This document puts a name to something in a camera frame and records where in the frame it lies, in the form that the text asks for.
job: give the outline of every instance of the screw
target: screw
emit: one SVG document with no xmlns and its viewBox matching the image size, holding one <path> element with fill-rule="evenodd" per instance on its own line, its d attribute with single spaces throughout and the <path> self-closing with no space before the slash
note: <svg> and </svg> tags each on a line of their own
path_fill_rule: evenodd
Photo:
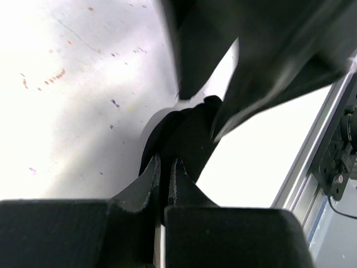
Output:
<svg viewBox="0 0 357 268">
<path fill-rule="evenodd" d="M 340 175 L 337 180 L 336 180 L 337 183 L 343 183 L 344 182 L 344 177 L 342 175 Z"/>
</svg>

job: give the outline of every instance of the orange paint speck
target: orange paint speck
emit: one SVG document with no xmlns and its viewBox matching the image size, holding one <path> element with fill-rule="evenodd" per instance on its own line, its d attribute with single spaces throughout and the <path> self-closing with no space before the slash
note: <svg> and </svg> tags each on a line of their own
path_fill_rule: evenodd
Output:
<svg viewBox="0 0 357 268">
<path fill-rule="evenodd" d="M 62 69 L 62 71 L 58 75 L 56 75 L 56 78 L 60 79 L 65 73 L 66 73 L 65 69 Z"/>
<path fill-rule="evenodd" d="M 27 83 L 26 83 L 26 79 L 24 79 L 24 80 L 22 81 L 22 83 L 23 83 L 23 85 L 25 86 L 25 88 L 27 88 L 27 89 L 28 89 L 28 87 L 27 87 Z"/>
</svg>

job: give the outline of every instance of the white floor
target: white floor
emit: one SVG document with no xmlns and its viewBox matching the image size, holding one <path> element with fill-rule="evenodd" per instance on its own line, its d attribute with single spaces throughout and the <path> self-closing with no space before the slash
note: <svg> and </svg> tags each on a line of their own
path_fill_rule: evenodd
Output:
<svg viewBox="0 0 357 268">
<path fill-rule="evenodd" d="M 157 1 L 14 0 L 0 13 L 0 199 L 117 194 L 136 178 L 151 117 L 222 97 L 235 64 L 233 46 L 202 92 L 176 104 Z M 227 135 L 199 186 L 220 205 L 269 207 L 327 91 Z"/>
</svg>

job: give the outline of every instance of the black plastic part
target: black plastic part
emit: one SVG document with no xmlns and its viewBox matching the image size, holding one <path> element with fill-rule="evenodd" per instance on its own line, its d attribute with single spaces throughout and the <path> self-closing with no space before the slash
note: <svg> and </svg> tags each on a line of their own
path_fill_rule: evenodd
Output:
<svg viewBox="0 0 357 268">
<path fill-rule="evenodd" d="M 350 132 L 351 132 L 351 145 L 354 149 L 354 152 L 356 152 L 357 151 L 357 113 L 356 114 L 353 113 L 351 115 Z"/>
<path fill-rule="evenodd" d="M 165 222 L 167 268 L 313 268 L 288 211 L 168 207 Z"/>
<path fill-rule="evenodd" d="M 212 126 L 216 140 L 269 107 L 341 78 L 357 47 L 354 0 L 162 0 L 179 96 L 190 99 L 238 38 L 238 66 Z"/>
<path fill-rule="evenodd" d="M 114 199 L 0 202 L 0 267 L 152 264 L 159 177 L 154 157 Z"/>
<path fill-rule="evenodd" d="M 189 178 L 180 159 L 176 159 L 172 165 L 168 205 L 218 207 Z"/>
<path fill-rule="evenodd" d="M 349 170 L 356 160 L 356 155 L 349 149 L 348 135 L 344 126 L 348 122 L 345 118 L 346 107 L 356 104 L 356 95 L 357 76 L 354 75 L 342 95 L 311 164 L 312 173 L 325 194 L 334 197 L 335 200 L 342 198 L 347 181 L 344 179 L 343 183 L 335 183 L 335 179 L 338 175 L 348 178 Z"/>
<path fill-rule="evenodd" d="M 155 154 L 161 159 L 160 211 L 167 206 L 172 164 L 177 158 L 185 163 L 190 183 L 195 185 L 218 143 L 210 139 L 210 126 L 221 106 L 217 96 L 209 96 L 194 108 L 174 111 L 164 117 L 151 132 L 142 155 L 139 173 Z"/>
</svg>

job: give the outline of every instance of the purple paint speck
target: purple paint speck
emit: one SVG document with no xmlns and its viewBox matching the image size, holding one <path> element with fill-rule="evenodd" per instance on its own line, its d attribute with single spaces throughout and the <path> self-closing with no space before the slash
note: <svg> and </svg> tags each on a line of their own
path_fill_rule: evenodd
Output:
<svg viewBox="0 0 357 268">
<path fill-rule="evenodd" d="M 36 174 L 36 169 L 33 169 L 31 167 L 29 167 L 28 169 L 30 169 L 32 171 L 32 174 L 35 175 Z"/>
<path fill-rule="evenodd" d="M 120 105 L 114 99 L 112 99 L 110 102 L 113 103 L 117 108 L 120 108 Z"/>
</svg>

